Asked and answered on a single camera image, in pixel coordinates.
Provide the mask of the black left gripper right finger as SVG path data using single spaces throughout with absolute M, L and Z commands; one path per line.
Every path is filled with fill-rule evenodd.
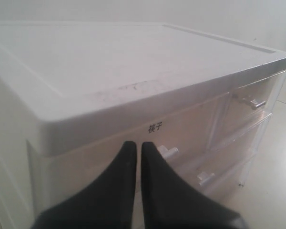
M 247 229 L 243 217 L 204 196 L 169 166 L 152 142 L 141 149 L 141 193 L 147 229 Z

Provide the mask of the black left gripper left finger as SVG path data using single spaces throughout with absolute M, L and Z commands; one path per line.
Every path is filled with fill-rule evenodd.
M 42 212 L 33 229 L 130 229 L 136 187 L 136 143 L 126 141 L 86 188 Z

